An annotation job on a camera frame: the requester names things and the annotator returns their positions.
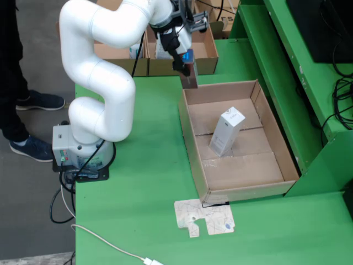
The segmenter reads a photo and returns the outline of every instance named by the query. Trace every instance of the shoe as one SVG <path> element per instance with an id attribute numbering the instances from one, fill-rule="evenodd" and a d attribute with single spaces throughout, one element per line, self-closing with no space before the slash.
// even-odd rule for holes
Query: shoe
<path id="1" fill-rule="evenodd" d="M 38 162 L 52 162 L 52 146 L 36 137 L 29 136 L 24 146 L 19 146 L 10 141 L 10 148 L 13 152 L 33 158 Z"/>
<path id="2" fill-rule="evenodd" d="M 65 100 L 56 95 L 42 94 L 34 90 L 29 91 L 29 98 L 16 101 L 16 110 L 43 109 L 59 110 L 65 106 Z"/>

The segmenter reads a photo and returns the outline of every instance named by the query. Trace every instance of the gray floor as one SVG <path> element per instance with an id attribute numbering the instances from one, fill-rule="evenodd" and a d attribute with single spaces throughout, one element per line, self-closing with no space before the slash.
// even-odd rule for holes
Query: gray floor
<path id="1" fill-rule="evenodd" d="M 22 68 L 30 89 L 55 93 L 71 102 L 74 84 L 65 74 L 55 22 L 66 0 L 17 0 L 24 46 Z M 31 134 L 51 142 L 52 126 L 68 119 L 67 108 L 20 113 Z M 71 252 L 74 232 L 49 220 L 50 200 L 59 187 L 50 164 L 11 152 L 0 135 L 0 260 Z M 57 219 L 68 214 L 59 199 Z"/>
<path id="2" fill-rule="evenodd" d="M 60 253 L 60 254 L 53 254 L 53 255 L 46 255 L 46 256 L 5 260 L 5 261 L 0 261 L 0 265 L 61 265 L 69 261 L 71 257 L 72 257 L 72 252 Z M 72 264 L 75 265 L 75 263 L 76 263 L 76 260 L 75 258 L 73 258 Z"/>

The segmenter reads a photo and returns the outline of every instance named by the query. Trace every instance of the black pants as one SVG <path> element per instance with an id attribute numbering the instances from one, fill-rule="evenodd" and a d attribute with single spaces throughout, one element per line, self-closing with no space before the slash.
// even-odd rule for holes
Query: black pants
<path id="1" fill-rule="evenodd" d="M 29 91 L 19 65 L 22 44 L 15 0 L 0 1 L 0 129 L 6 139 L 21 142 L 29 134 L 16 113 L 16 100 L 28 98 Z"/>

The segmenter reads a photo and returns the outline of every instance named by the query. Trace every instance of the cardboard box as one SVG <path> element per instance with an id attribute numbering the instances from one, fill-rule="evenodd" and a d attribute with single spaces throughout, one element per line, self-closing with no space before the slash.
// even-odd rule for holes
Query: cardboard box
<path id="1" fill-rule="evenodd" d="M 95 54 L 108 62 L 119 65 L 127 72 L 132 74 L 135 59 L 130 59 L 130 50 L 116 49 L 102 43 L 94 44 Z M 135 76 L 147 76 L 148 72 L 148 50 L 147 50 L 147 37 L 143 39 L 143 58 L 138 59 Z"/>
<path id="2" fill-rule="evenodd" d="M 156 59 L 156 36 L 150 26 L 147 27 L 147 41 L 149 54 L 149 76 L 177 76 L 173 70 L 173 60 Z M 196 31 L 192 34 L 192 47 L 196 58 L 196 67 L 199 75 L 211 75 L 215 72 L 218 63 L 218 52 L 212 32 Z"/>
<path id="3" fill-rule="evenodd" d="M 215 7 L 221 6 L 221 0 L 205 0 L 203 2 L 208 3 L 208 4 L 215 6 Z M 208 11 L 210 27 L 212 29 L 213 37 L 215 39 L 228 38 L 231 33 L 231 30 L 233 27 L 233 22 L 236 17 L 236 15 L 232 14 L 232 13 L 234 13 L 234 11 L 236 13 L 238 6 L 239 6 L 239 0 L 232 0 L 232 4 L 233 4 L 234 8 L 232 8 L 230 6 L 228 0 L 224 0 L 221 18 L 219 21 L 217 21 L 217 18 L 220 14 L 220 9 L 210 7 L 210 6 L 203 4 L 199 1 L 196 2 L 196 12 L 197 13 L 200 13 L 203 11 Z"/>
<path id="4" fill-rule="evenodd" d="M 116 11 L 123 0 L 98 0 L 97 5 L 105 7 L 106 9 Z"/>
<path id="5" fill-rule="evenodd" d="M 208 145 L 218 118 L 231 106 L 245 120 L 230 152 L 218 157 Z M 284 194 L 299 179 L 258 81 L 183 90 L 179 114 L 202 203 L 221 204 Z"/>

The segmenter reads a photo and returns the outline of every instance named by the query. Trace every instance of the computer monitor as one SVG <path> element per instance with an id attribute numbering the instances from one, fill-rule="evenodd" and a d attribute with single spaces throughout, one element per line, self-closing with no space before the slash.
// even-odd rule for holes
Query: computer monitor
<path id="1" fill-rule="evenodd" d="M 339 42 L 335 62 L 353 62 L 353 23 L 350 22 L 350 14 L 353 12 L 352 2 L 287 0 L 292 16 L 315 62 L 332 63 L 333 50 Z"/>

